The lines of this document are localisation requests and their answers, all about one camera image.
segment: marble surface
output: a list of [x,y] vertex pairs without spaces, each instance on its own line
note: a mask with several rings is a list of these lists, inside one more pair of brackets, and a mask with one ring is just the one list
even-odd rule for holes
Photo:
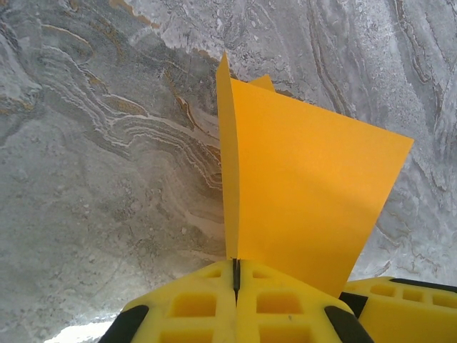
[[224,257],[214,72],[416,140],[351,278],[457,284],[453,0],[0,0],[0,342]]

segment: black slot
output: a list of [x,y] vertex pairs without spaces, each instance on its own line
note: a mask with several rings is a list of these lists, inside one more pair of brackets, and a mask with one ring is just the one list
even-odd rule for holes
[[131,343],[148,311],[146,305],[139,305],[120,313],[99,343]]
[[342,302],[347,303],[347,305],[352,309],[354,315],[357,319],[362,314],[363,308],[365,307],[368,297],[358,294],[342,292],[339,298]]
[[395,282],[397,284],[410,284],[411,286],[440,289],[442,291],[457,293],[457,287],[448,286],[447,284],[432,284],[431,282],[422,282],[422,281],[408,280],[408,279],[390,279],[389,281]]
[[235,302],[238,301],[238,291],[241,284],[241,264],[239,259],[233,259],[233,290],[235,291]]
[[356,316],[336,306],[327,306],[326,314],[342,343],[373,343]]

